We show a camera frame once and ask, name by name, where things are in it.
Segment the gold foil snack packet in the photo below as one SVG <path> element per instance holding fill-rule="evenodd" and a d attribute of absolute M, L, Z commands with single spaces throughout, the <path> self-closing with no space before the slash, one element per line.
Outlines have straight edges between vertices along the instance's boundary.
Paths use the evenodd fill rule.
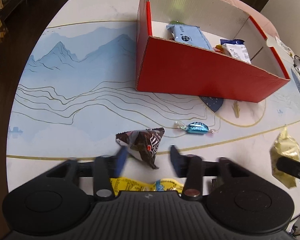
<path fill-rule="evenodd" d="M 277 136 L 270 149 L 271 170 L 273 177 L 285 185 L 286 188 L 294 188 L 296 187 L 295 178 L 277 168 L 277 161 L 281 157 L 300 162 L 299 144 L 288 134 L 287 126 L 285 126 Z"/>

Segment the blue white snack packet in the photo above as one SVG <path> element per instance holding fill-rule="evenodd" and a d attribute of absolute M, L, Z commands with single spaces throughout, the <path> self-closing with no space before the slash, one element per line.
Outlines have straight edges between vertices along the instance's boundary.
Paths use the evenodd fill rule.
<path fill-rule="evenodd" d="M 251 64 L 250 56 L 249 56 L 248 50 L 244 44 L 244 40 L 242 40 L 242 39 L 233 39 L 233 40 L 220 39 L 220 43 L 221 43 L 221 48 L 226 55 Z"/>

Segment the light blue snack packet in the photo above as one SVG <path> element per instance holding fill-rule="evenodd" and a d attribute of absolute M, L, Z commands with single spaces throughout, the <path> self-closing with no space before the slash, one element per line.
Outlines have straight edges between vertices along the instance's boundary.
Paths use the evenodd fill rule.
<path fill-rule="evenodd" d="M 175 42 L 213 51 L 213 47 L 198 26 L 168 24 L 166 29 L 172 33 Z"/>

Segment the green silver snack bar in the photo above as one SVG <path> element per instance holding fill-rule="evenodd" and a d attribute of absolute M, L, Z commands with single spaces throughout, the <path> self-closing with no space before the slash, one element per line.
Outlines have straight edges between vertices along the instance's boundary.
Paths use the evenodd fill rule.
<path fill-rule="evenodd" d="M 169 24 L 170 25 L 176 25 L 176 24 L 183 24 L 183 23 L 179 22 L 179 21 L 171 21 Z"/>

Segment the brown m&m chocolate packet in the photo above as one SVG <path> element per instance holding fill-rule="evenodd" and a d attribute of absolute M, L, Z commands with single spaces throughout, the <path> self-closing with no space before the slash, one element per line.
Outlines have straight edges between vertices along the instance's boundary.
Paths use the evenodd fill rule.
<path fill-rule="evenodd" d="M 135 159 L 157 170 L 155 159 L 164 133 L 163 127 L 122 132 L 116 135 L 116 142 L 126 146 Z"/>

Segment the yellow cartoon snack packet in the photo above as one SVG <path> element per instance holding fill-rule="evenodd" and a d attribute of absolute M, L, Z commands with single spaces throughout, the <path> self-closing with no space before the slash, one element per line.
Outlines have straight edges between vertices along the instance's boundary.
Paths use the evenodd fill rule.
<path fill-rule="evenodd" d="M 182 183 L 179 183 L 175 179 L 168 178 L 157 180 L 153 184 L 125 177 L 111 178 L 110 181 L 116 196 L 121 191 L 177 191 L 181 194 L 184 187 Z"/>

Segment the blue wrapped candy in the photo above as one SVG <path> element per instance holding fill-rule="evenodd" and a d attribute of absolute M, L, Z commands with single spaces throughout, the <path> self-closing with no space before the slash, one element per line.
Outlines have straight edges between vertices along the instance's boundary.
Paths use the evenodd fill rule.
<path fill-rule="evenodd" d="M 192 122 L 192 123 L 186 125 L 181 121 L 176 121 L 174 123 L 174 126 L 177 129 L 183 130 L 186 133 L 190 133 L 190 134 L 204 135 L 204 134 L 207 134 L 207 133 L 213 134 L 213 133 L 217 132 L 217 130 L 209 128 L 209 126 L 207 126 L 206 124 L 204 124 L 202 122 Z"/>

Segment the red white cardboard box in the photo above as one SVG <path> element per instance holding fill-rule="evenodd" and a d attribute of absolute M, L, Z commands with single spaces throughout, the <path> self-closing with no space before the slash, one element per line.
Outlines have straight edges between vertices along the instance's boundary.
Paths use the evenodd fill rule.
<path fill-rule="evenodd" d="M 170 39 L 179 21 L 216 38 L 244 41 L 250 63 Z M 136 90 L 260 102 L 290 81 L 255 19 L 223 0 L 140 0 Z"/>

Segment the small wrapper on table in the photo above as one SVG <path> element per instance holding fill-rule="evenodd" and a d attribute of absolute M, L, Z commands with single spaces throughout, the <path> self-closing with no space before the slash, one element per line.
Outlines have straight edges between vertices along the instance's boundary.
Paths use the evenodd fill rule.
<path fill-rule="evenodd" d="M 291 48 L 287 45 L 285 45 L 279 37 L 275 37 L 275 40 L 277 42 L 277 44 L 291 57 L 294 58 L 295 54 L 294 52 L 291 50 Z"/>

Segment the red checkered snack packet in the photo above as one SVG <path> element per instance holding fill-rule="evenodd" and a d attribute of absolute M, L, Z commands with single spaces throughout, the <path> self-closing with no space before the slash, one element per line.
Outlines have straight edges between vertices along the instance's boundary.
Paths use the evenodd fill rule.
<path fill-rule="evenodd" d="M 224 48 L 222 47 L 221 44 L 216 45 L 213 49 L 214 49 L 215 52 L 222 53 L 222 54 L 225 53 Z"/>

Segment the pink padded jacket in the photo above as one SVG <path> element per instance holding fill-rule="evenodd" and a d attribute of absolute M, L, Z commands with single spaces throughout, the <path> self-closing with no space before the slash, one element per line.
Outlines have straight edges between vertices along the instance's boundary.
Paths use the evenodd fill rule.
<path fill-rule="evenodd" d="M 270 22 L 270 20 L 267 19 L 266 16 L 263 16 L 260 12 L 252 8 L 251 6 L 245 4 L 240 0 L 223 0 L 223 1 L 238 7 L 239 9 L 245 11 L 250 16 L 252 16 L 255 19 L 255 21 L 258 23 L 258 25 L 264 30 L 265 33 L 269 34 L 273 38 L 280 37 L 279 33 L 277 32 L 277 29 Z"/>

